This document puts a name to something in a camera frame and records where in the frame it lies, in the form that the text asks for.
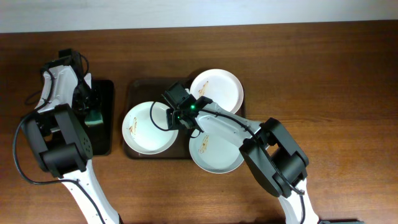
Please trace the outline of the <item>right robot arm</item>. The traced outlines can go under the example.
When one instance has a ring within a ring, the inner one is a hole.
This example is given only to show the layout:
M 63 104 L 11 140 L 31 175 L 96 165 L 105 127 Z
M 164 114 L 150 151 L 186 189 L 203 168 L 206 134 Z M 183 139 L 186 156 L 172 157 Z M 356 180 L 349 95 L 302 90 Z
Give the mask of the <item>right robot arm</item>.
M 282 123 L 253 121 L 224 110 L 213 100 L 195 98 L 179 82 L 163 93 L 169 130 L 196 129 L 236 146 L 257 183 L 278 198 L 286 223 L 319 223 L 307 193 L 309 159 Z

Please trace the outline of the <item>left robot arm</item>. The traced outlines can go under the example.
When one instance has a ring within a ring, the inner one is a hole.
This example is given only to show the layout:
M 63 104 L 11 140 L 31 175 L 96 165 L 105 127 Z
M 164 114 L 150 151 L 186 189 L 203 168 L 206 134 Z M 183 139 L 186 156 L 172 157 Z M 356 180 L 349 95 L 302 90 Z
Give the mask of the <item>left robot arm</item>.
M 17 170 L 34 185 L 63 184 L 88 223 L 122 223 L 93 168 L 93 157 L 111 152 L 114 83 L 94 80 L 87 58 L 73 49 L 59 51 L 40 75 L 40 99 L 17 131 L 24 133 L 39 167 L 53 180 L 28 178 L 15 158 Z

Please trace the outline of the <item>pale blue plate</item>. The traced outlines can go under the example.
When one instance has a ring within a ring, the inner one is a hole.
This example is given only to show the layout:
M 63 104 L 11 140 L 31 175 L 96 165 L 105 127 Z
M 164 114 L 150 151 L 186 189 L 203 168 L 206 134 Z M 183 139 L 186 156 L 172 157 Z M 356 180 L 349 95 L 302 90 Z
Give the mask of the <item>pale blue plate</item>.
M 238 147 L 214 134 L 194 130 L 188 146 L 194 163 L 210 173 L 231 172 L 244 161 Z

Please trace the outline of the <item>white plate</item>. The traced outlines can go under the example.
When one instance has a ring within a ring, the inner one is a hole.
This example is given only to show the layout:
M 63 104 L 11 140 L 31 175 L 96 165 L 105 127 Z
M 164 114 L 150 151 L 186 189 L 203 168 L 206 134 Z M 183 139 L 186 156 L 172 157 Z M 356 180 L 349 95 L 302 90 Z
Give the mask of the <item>white plate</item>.
M 130 109 L 122 123 L 125 143 L 144 155 L 160 154 L 176 141 L 178 130 L 167 131 L 166 111 L 163 103 L 147 101 Z
M 237 113 L 244 99 L 241 82 L 231 72 L 223 69 L 209 69 L 201 72 L 190 86 L 189 92 L 199 99 L 210 98 L 224 110 Z

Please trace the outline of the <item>green scrubbing sponge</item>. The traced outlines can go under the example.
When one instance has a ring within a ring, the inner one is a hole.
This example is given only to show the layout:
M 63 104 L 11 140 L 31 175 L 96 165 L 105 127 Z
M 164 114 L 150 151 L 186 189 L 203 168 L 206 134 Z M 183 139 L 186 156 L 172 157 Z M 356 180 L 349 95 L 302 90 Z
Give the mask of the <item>green scrubbing sponge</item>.
M 84 122 L 88 127 L 101 125 L 103 124 L 103 116 L 100 111 L 93 110 L 85 117 Z

